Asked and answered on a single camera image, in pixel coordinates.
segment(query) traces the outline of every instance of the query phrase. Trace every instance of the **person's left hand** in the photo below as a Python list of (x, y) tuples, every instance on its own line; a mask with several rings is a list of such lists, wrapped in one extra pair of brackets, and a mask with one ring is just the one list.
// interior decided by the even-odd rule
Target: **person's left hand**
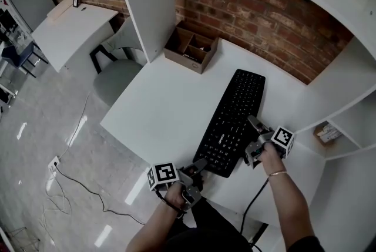
[(183, 186), (180, 183), (175, 182), (170, 186), (164, 197), (168, 202), (179, 209), (185, 204), (185, 200), (182, 197), (182, 187)]

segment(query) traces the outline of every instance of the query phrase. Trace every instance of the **person's right hand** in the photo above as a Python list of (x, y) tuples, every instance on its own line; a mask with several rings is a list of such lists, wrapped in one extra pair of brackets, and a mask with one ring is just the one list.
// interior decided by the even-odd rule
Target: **person's right hand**
[(267, 175), (285, 170), (285, 166), (272, 143), (267, 142), (258, 158), (263, 163)]

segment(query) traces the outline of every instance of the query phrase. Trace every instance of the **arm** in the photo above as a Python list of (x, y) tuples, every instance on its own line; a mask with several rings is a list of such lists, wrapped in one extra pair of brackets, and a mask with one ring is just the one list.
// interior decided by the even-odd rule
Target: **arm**
[[(177, 208), (181, 208), (184, 204), (181, 193), (182, 185), (174, 183), (164, 198)], [(126, 252), (160, 251), (176, 216), (177, 211), (161, 201), (149, 221), (132, 238)]]
[[(263, 162), (267, 175), (286, 169), (270, 143), (265, 144), (259, 159)], [(306, 199), (290, 176), (287, 174), (271, 176), (269, 183), (277, 206), (286, 250), (301, 238), (314, 236)]]

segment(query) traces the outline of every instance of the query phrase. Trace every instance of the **small sign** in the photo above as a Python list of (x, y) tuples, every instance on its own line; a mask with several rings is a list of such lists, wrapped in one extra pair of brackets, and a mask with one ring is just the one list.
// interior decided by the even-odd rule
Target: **small sign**
[(178, 181), (179, 174), (173, 163), (159, 163), (151, 166), (147, 173), (147, 180), (150, 190), (153, 190), (157, 185)]
[(79, 5), (80, 5), (80, 0), (73, 0), (73, 6), (75, 8), (78, 8)]
[(279, 126), (274, 132), (271, 141), (286, 150), (286, 157), (291, 152), (294, 145), (294, 133)]

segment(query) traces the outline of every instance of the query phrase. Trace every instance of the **white cable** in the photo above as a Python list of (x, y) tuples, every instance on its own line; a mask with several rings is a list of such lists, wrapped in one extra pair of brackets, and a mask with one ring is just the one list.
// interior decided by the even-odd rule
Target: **white cable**
[[(66, 150), (64, 151), (64, 153), (62, 153), (62, 155), (61, 155), (60, 157), (58, 157), (59, 161), (60, 161), (60, 159), (64, 156), (64, 154), (69, 150), (69, 148), (71, 147), (72, 140), (73, 140), (73, 138), (75, 138), (75, 135), (76, 135), (76, 133), (77, 133), (77, 131), (78, 131), (78, 128), (79, 128), (79, 125), (80, 125), (80, 121), (81, 121), (81, 119), (82, 119), (82, 117), (83, 117), (83, 114), (84, 114), (84, 112), (85, 112), (86, 105), (88, 104), (89, 96), (90, 96), (90, 92), (88, 93), (88, 96), (86, 97), (85, 105), (84, 105), (84, 107), (83, 107), (83, 111), (82, 111), (81, 116), (80, 116), (80, 118), (79, 118), (79, 120), (78, 120), (78, 124), (77, 124), (77, 127), (76, 127), (76, 129), (75, 129), (75, 131), (74, 131), (74, 133), (73, 133), (73, 136), (72, 136), (72, 138), (70, 139), (70, 141), (69, 141), (69, 143), (68, 143), (68, 147), (66, 148)], [(62, 192), (62, 194), (63, 194), (62, 196), (61, 196), (61, 195), (50, 196), (50, 195), (48, 194), (48, 191), (47, 191), (47, 183), (50, 182), (50, 181), (52, 181), (52, 180), (54, 180), (54, 179), (55, 179), (55, 181), (57, 182), (57, 184), (58, 184), (59, 187), (60, 187), (60, 190), (61, 190), (61, 192)], [(71, 202), (69, 201), (69, 199), (65, 196), (64, 191), (63, 191), (63, 188), (62, 188), (62, 186), (60, 185), (60, 183), (58, 182), (58, 180), (57, 180), (57, 178), (56, 178), (56, 175), (52, 175), (52, 178), (50, 178), (49, 180), (46, 181), (46, 183), (45, 183), (45, 191), (46, 191), (46, 195), (49, 197), (48, 200), (49, 200), (50, 202), (52, 202), (52, 204), (54, 204), (55, 207), (56, 207), (57, 209), (45, 209), (45, 208), (44, 208), (44, 205), (42, 205), (42, 209), (43, 209), (43, 213), (42, 213), (42, 217), (41, 217), (42, 223), (39, 222), (39, 224), (40, 224), (40, 225), (43, 227), (43, 229), (45, 230), (45, 235), (44, 235), (44, 238), (43, 238), (43, 250), (45, 249), (45, 237), (46, 237), (46, 234), (48, 234), (49, 238), (53, 241), (53, 245), (55, 246), (55, 248), (56, 248), (58, 251), (60, 251), (60, 250), (57, 248), (57, 246), (56, 246), (56, 244), (55, 244), (55, 241), (54, 241), (54, 239), (52, 238), (50, 232), (47, 230), (46, 212), (48, 212), (48, 211), (62, 212), (63, 214), (67, 214), (67, 215), (70, 216), (70, 215), (72, 214), (72, 206), (71, 206)], [(56, 197), (61, 197), (61, 198), (63, 198), (63, 209), (61, 209), (61, 208), (60, 208), (60, 207), (59, 207), (59, 206), (53, 201), (53, 198), (56, 198)], [(70, 208), (70, 212), (69, 212), (69, 213), (65, 211), (65, 206), (66, 206), (66, 204), (65, 204), (65, 200), (67, 200), (67, 201), (68, 201), (68, 204), (69, 204), (69, 208)]]
[[(61, 190), (61, 192), (62, 192), (62, 196), (61, 195), (55, 195), (55, 196), (50, 196), (49, 194), (48, 194), (48, 192), (47, 192), (47, 182), (49, 182), (49, 181), (51, 181), (51, 180), (53, 180), (53, 179), (55, 179), (55, 181), (57, 182), (57, 184), (59, 185), (59, 187), (60, 187), (60, 190)], [(46, 181), (46, 183), (45, 183), (45, 190), (46, 190), (46, 194), (47, 194), (47, 196), (49, 197), (49, 201), (50, 202), (52, 202), (52, 204), (54, 204), (55, 205), (55, 207), (57, 208), (57, 209), (45, 209), (44, 208), (44, 205), (42, 205), (42, 208), (43, 208), (43, 213), (42, 213), (42, 217), (41, 217), (41, 220), (42, 220), (42, 223), (39, 223), (42, 227), (43, 227), (43, 229), (45, 230), (45, 235), (44, 235), (44, 237), (43, 237), (43, 250), (44, 250), (44, 248), (45, 248), (45, 237), (46, 237), (46, 233), (48, 234), (48, 236), (50, 237), (50, 239), (52, 240), (52, 242), (53, 242), (53, 245), (55, 246), (55, 248), (58, 250), (58, 251), (60, 251), (58, 248), (57, 248), (57, 246), (56, 246), (56, 244), (55, 244), (55, 241), (54, 241), (54, 239), (52, 238), (52, 236), (51, 236), (51, 234), (49, 233), (49, 231), (47, 230), (47, 222), (46, 222), (46, 212), (48, 212), (48, 211), (54, 211), (54, 212), (62, 212), (62, 213), (64, 213), (64, 214), (67, 214), (67, 215), (71, 215), (72, 214), (72, 206), (71, 206), (71, 202), (69, 201), (69, 199), (65, 196), (65, 194), (64, 194), (64, 191), (63, 191), (63, 188), (62, 188), (62, 186), (60, 185), (60, 183), (59, 183), (59, 181), (57, 180), (57, 178), (56, 178), (56, 176), (54, 176), (54, 175), (52, 175), (52, 178), (50, 178), (49, 180), (47, 180)], [(53, 198), (55, 198), (55, 197), (61, 197), (61, 198), (63, 198), (63, 200), (64, 200), (64, 204), (63, 204), (63, 209), (61, 209), (52, 199)], [(65, 200), (67, 200), (68, 201), (68, 204), (69, 204), (69, 208), (70, 208), (70, 212), (68, 213), (68, 212), (66, 212), (65, 211)]]
[(70, 141), (69, 141), (69, 143), (68, 143), (68, 147), (66, 148), (65, 152), (63, 153), (63, 155), (61, 155), (60, 157), (58, 157), (59, 161), (60, 161), (60, 159), (64, 156), (64, 154), (69, 150), (69, 148), (71, 147), (72, 140), (73, 140), (73, 138), (75, 138), (75, 135), (76, 135), (76, 133), (77, 133), (77, 130), (78, 130), (79, 126), (80, 126), (81, 118), (82, 118), (82, 116), (83, 116), (83, 114), (84, 114), (84, 112), (85, 112), (85, 109), (86, 109), (86, 105), (87, 105), (87, 103), (88, 103), (89, 96), (90, 96), (90, 92), (89, 92), (88, 96), (86, 97), (85, 105), (84, 105), (84, 107), (83, 107), (83, 111), (82, 111), (82, 113), (81, 113), (80, 119), (78, 120), (78, 124), (77, 124), (76, 130), (75, 130), (75, 132), (73, 133), (73, 136), (72, 136), (72, 138), (70, 139)]

